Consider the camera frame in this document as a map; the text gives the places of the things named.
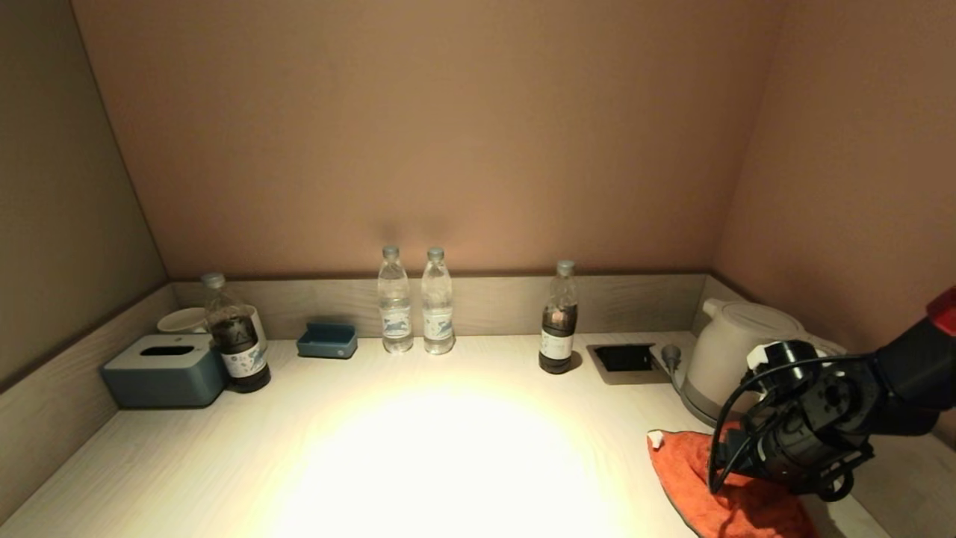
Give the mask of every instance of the small blue tray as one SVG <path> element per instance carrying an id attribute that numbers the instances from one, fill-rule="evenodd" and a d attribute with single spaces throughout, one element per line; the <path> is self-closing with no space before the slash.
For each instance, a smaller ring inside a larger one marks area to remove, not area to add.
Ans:
<path id="1" fill-rule="evenodd" d="M 306 324 L 305 334 L 295 346 L 303 357 L 348 359 L 359 347 L 359 339 L 353 325 Z"/>

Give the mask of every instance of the white kettle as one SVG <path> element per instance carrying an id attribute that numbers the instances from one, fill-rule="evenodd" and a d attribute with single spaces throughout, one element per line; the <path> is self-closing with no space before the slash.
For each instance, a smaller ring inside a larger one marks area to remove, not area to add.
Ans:
<path id="1" fill-rule="evenodd" d="M 843 347 L 809 334 L 793 317 L 763 304 L 708 299 L 704 312 L 711 322 L 697 339 L 681 385 L 681 400 L 711 426 L 747 373 L 747 355 L 755 347 L 802 340 L 816 347 L 820 356 L 846 353 Z M 729 419 L 740 418 L 756 401 L 755 393 L 745 392 L 734 404 Z"/>

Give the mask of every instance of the white tag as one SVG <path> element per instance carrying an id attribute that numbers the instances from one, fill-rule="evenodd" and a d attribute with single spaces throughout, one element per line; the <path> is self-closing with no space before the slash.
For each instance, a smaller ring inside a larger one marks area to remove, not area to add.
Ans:
<path id="1" fill-rule="evenodd" d="M 654 450 L 661 448 L 663 444 L 663 432 L 661 430 L 647 432 L 647 438 L 651 439 L 651 446 L 654 447 Z"/>
<path id="2" fill-rule="evenodd" d="M 553 336 L 541 329 L 541 354 L 555 361 L 567 359 L 571 356 L 574 340 L 575 335 Z"/>
<path id="3" fill-rule="evenodd" d="M 412 333 L 411 306 L 381 312 L 381 334 L 388 338 L 404 338 Z"/>
<path id="4" fill-rule="evenodd" d="M 451 325 L 451 308 L 432 310 L 424 313 L 424 337 L 428 340 L 451 338 L 454 329 Z"/>
<path id="5" fill-rule="evenodd" d="M 241 353 L 220 354 L 223 356 L 223 362 L 226 363 L 226 370 L 233 378 L 249 377 L 266 367 L 266 351 L 258 342 Z"/>

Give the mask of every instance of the water bottle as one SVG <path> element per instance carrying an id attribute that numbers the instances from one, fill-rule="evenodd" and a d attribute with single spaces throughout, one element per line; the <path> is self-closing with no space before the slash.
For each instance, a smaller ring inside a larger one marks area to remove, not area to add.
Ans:
<path id="1" fill-rule="evenodd" d="M 541 350 L 538 366 L 548 373 L 571 369 L 571 348 L 577 327 L 577 286 L 575 263 L 563 259 L 557 263 L 557 275 L 551 280 L 548 304 L 541 316 Z"/>
<path id="2" fill-rule="evenodd" d="M 226 289 L 222 273 L 207 273 L 202 281 L 211 290 L 206 302 L 206 324 L 226 364 L 232 388 L 237 392 L 262 389 L 269 384 L 272 374 L 252 322 L 252 307 Z"/>
<path id="3" fill-rule="evenodd" d="M 448 353 L 455 345 L 451 324 L 451 275 L 445 266 L 445 249 L 428 250 L 428 264 L 422 274 L 424 349 L 433 355 Z"/>
<path id="4" fill-rule="evenodd" d="M 381 343 L 390 353 L 402 353 L 412 348 L 412 305 L 409 300 L 408 275 L 399 260 L 399 247 L 386 246 L 381 249 L 381 255 Z"/>

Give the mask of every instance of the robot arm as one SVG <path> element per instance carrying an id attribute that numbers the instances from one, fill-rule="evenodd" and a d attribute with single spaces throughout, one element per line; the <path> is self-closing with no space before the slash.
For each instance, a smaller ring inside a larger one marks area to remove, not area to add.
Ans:
<path id="1" fill-rule="evenodd" d="M 744 378 L 718 417 L 707 469 L 711 493 L 732 472 L 837 501 L 850 493 L 853 469 L 874 456 L 870 435 L 932 430 L 939 413 L 956 405 L 954 299 L 951 288 L 926 318 L 872 353 L 820 358 L 799 341 L 764 347 L 767 361 Z M 763 397 L 721 439 L 733 402 L 746 390 Z"/>

